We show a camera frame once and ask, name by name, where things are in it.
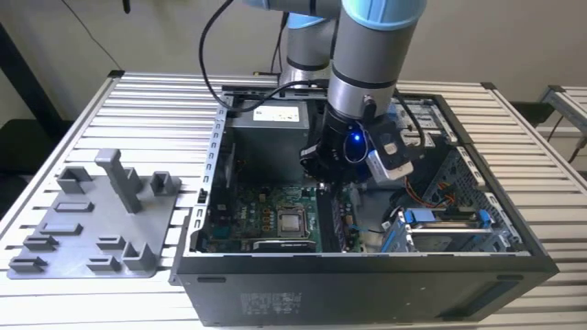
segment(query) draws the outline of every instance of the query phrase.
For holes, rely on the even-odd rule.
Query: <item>wire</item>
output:
[[[553,131],[556,130],[556,127],[559,127],[559,124],[560,124],[563,118],[564,118],[564,116],[560,115],[559,121],[555,123],[555,125],[553,125],[553,127],[552,127],[552,131],[549,131],[548,138],[547,138],[547,142],[551,141]]]
[[[576,158],[576,155],[579,155],[579,151],[580,151],[580,148],[575,148],[575,151],[572,152],[571,158],[568,158],[568,163],[572,163],[572,161]]]
[[[279,55],[279,70],[280,70],[280,72],[283,72],[283,64],[281,64],[281,36],[283,36],[283,30],[285,29],[288,17],[289,17],[289,13],[284,12],[283,15],[281,15],[281,22],[280,22],[280,30],[279,30],[279,35],[277,35],[277,42],[275,43],[273,57],[271,58],[271,73],[273,73],[275,57],[276,57],[276,55]]]
[[[359,230],[360,232],[373,232],[375,234],[385,234],[381,230],[363,229],[357,225],[348,225],[351,229]]]
[[[387,208],[387,210],[385,210],[385,212],[383,213],[383,216],[381,216],[381,223],[388,221],[389,218],[395,216],[395,213],[397,213],[400,208],[401,208],[401,206],[396,206],[395,208],[393,208],[393,205],[388,206],[388,208]]]
[[[417,134],[420,135],[420,146],[419,146],[419,148],[420,148],[420,149],[424,149],[424,146],[425,146],[425,135],[424,135],[424,130],[421,129],[420,122],[419,122],[417,119],[415,118],[415,115],[413,115],[412,110],[411,110],[409,107],[407,106],[407,103],[405,103],[404,97],[401,96],[400,91],[397,90],[397,88],[396,88],[395,91],[393,91],[393,96],[395,96],[395,98],[397,99],[397,101],[399,101],[399,103],[400,103],[400,105],[401,105],[401,107],[403,107],[403,110],[405,111],[407,115],[409,116],[409,119],[411,119],[412,122],[413,122],[415,129],[417,130]]]
[[[421,198],[417,196],[417,194],[413,191],[412,185],[409,184],[409,180],[407,179],[407,176],[403,177],[403,182],[405,184],[405,191],[408,196],[416,201],[419,202],[423,206],[425,206],[427,208],[433,208],[433,204],[427,203],[425,201],[421,200]]]
[[[77,16],[77,14],[74,13],[72,6],[65,2],[65,0],[61,0],[61,2],[65,5],[66,9],[69,9],[69,12],[72,12],[74,18],[77,19],[77,22],[80,22],[81,26],[84,27],[85,32],[88,32],[89,38],[93,40],[94,44],[101,48],[104,53],[108,55],[109,59],[112,60],[112,62],[114,64],[114,66],[118,68],[118,70],[121,70],[118,62],[116,62],[116,60],[113,59],[110,53],[105,50],[104,46],[100,44],[100,42],[93,37],[92,32],[89,31],[88,27],[85,26],[84,22],[81,21],[80,17]]]
[[[198,64],[200,64],[201,77],[204,78],[205,87],[208,88],[208,92],[209,92],[209,94],[212,94],[212,97],[216,100],[216,102],[224,108],[226,108],[228,111],[232,111],[232,112],[249,112],[249,111],[253,111],[269,98],[272,98],[272,96],[275,94],[277,94],[284,89],[289,88],[291,86],[297,86],[297,85],[308,85],[308,86],[311,86],[315,83],[315,81],[313,80],[297,80],[297,81],[291,81],[287,84],[283,84],[276,89],[273,89],[267,95],[264,95],[263,98],[259,101],[256,101],[249,107],[245,107],[245,108],[234,108],[226,102],[224,102],[220,99],[218,95],[213,91],[213,88],[212,88],[212,85],[210,85],[209,79],[208,79],[208,73],[205,71],[205,66],[204,66],[204,41],[205,41],[205,37],[208,35],[208,31],[209,31],[209,29],[212,27],[213,22],[216,22],[216,19],[220,17],[221,13],[225,11],[225,9],[232,4],[232,2],[233,2],[233,0],[226,0],[221,4],[220,8],[216,10],[216,12],[213,13],[212,17],[208,20],[208,23],[204,26],[204,31],[201,31],[201,36],[200,36],[200,43],[197,45],[197,57],[198,57],[197,61],[198,61]]]

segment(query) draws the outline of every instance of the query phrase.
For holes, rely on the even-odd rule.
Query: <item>motherboard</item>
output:
[[[352,218],[351,204],[341,200],[333,221],[348,238],[348,249],[359,247],[359,240],[347,229]],[[319,219],[316,188],[240,186],[230,219],[212,224],[208,252],[255,252],[260,243],[272,241],[312,242],[315,251],[321,252],[320,221],[332,219]]]

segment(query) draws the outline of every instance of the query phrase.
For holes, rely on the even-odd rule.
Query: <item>black cable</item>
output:
[[[77,22],[80,22],[81,26],[84,27],[85,32],[88,32],[89,38],[93,40],[94,44],[101,48],[104,53],[108,55],[109,59],[112,60],[113,64],[118,68],[118,70],[121,70],[118,62],[116,62],[116,60],[113,59],[110,53],[105,50],[104,46],[101,46],[100,42],[93,37],[92,32],[89,31],[88,27],[85,26],[84,22],[81,21],[80,17],[77,16],[77,14],[74,13],[73,8],[69,6],[69,4],[65,2],[65,0],[61,0],[61,2],[65,5],[66,9],[69,9],[69,12],[72,12],[74,18],[77,19]]]
[[[284,12],[281,15],[281,22],[279,25],[279,35],[277,35],[277,42],[275,43],[275,49],[273,49],[273,57],[271,58],[271,73],[273,73],[273,67],[275,67],[275,57],[279,55],[279,70],[283,72],[283,63],[281,63],[281,37],[283,37],[283,30],[285,29],[287,25],[287,19],[289,18],[289,13]]]
[[[547,138],[547,142],[551,141],[553,131],[556,130],[556,127],[559,127],[559,124],[560,124],[563,118],[564,118],[564,116],[560,115],[559,121],[555,123],[555,125],[553,125],[553,127],[552,127],[552,131],[549,131],[548,138]]]
[[[572,163],[572,161],[576,158],[576,155],[579,155],[579,151],[580,151],[580,148],[576,148],[575,151],[572,152],[571,158],[568,158],[568,163]]]
[[[201,31],[201,36],[200,36],[200,43],[197,45],[197,56],[198,56],[198,63],[200,63],[200,70],[201,70],[201,76],[204,78],[204,84],[205,87],[208,88],[209,94],[212,94],[213,99],[216,100],[216,102],[224,107],[226,108],[228,111],[233,111],[233,112],[249,112],[253,111],[269,98],[272,98],[272,96],[275,94],[277,94],[280,91],[283,91],[284,89],[289,88],[291,86],[297,86],[297,85],[313,85],[316,83],[316,81],[313,80],[297,80],[297,81],[292,81],[288,82],[287,84],[283,84],[281,86],[279,86],[276,89],[273,89],[267,95],[263,96],[263,98],[256,101],[249,107],[246,108],[234,108],[230,105],[228,105],[226,102],[224,102],[220,97],[217,96],[216,92],[213,91],[212,85],[209,83],[209,79],[208,79],[208,73],[205,71],[205,66],[204,66],[204,41],[205,41],[205,37],[208,35],[208,31],[212,27],[213,22],[216,22],[216,19],[220,17],[221,13],[225,11],[225,9],[228,8],[228,6],[232,4],[233,0],[226,0],[220,8],[216,10],[216,12],[213,13],[212,17],[208,20],[208,23],[204,26],[204,31]]]
[[[277,47],[277,56],[279,56],[279,73],[283,72],[283,61],[281,61],[281,37],[279,39],[279,47]]]
[[[412,122],[413,122],[415,129],[417,130],[417,134],[420,135],[420,146],[419,146],[419,148],[420,148],[420,149],[424,149],[424,147],[425,147],[425,135],[424,135],[424,130],[421,129],[420,122],[419,122],[417,119],[415,118],[415,115],[413,115],[412,110],[409,110],[409,108],[408,108],[408,106],[407,106],[407,103],[405,103],[404,97],[401,96],[400,91],[397,90],[397,88],[396,88],[395,91],[393,91],[393,96],[395,96],[395,98],[397,99],[397,101],[399,101],[399,103],[400,103],[403,109],[405,110],[407,115],[409,116],[409,119],[411,119]]]

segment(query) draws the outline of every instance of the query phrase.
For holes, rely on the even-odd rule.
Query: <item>metal case frame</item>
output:
[[[184,223],[170,281],[184,286],[204,325],[477,321],[559,272],[444,98],[405,94],[412,97],[436,103],[531,256],[194,254],[186,235],[202,226],[200,203]]]

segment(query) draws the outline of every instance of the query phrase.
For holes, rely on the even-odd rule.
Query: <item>metal slat surface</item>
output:
[[[194,192],[216,104],[200,76],[126,73],[114,79],[109,98],[97,96],[81,116],[78,130],[64,142],[53,163],[33,180],[34,189],[21,206],[0,222],[0,325],[17,329],[201,329],[182,287],[166,280],[180,228]],[[212,84],[275,85],[272,77],[214,76]],[[489,91],[475,83],[400,82],[399,90],[443,94],[469,128],[480,154],[491,166],[561,273],[479,324],[415,324],[321,327],[321,329],[587,329],[587,194],[584,186],[528,133],[524,123]],[[104,171],[92,164],[98,148],[122,149],[122,164],[140,175],[169,171],[181,176],[160,271],[152,278],[93,280],[9,280],[8,261],[24,237],[42,219],[60,190],[54,181],[64,165],[85,166],[90,175]],[[84,308],[72,313],[78,306]]]

